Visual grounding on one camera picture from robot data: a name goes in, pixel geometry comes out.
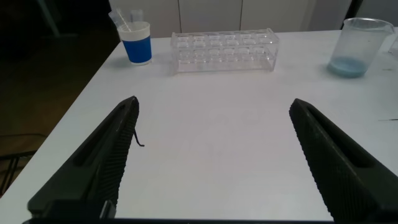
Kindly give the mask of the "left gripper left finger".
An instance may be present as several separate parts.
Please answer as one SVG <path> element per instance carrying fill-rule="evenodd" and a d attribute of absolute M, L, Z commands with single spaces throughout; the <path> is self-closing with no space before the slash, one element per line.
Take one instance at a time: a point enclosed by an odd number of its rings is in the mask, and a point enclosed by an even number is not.
<path fill-rule="evenodd" d="M 101 218 L 118 203 L 139 102 L 120 102 L 29 200 L 34 218 Z"/>

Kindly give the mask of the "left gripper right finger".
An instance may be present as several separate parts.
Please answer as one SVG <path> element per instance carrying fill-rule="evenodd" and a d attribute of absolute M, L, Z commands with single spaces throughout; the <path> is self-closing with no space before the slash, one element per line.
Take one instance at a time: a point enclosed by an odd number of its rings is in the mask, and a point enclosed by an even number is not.
<path fill-rule="evenodd" d="M 294 99 L 289 115 L 334 221 L 397 223 L 397 176 L 310 103 Z"/>

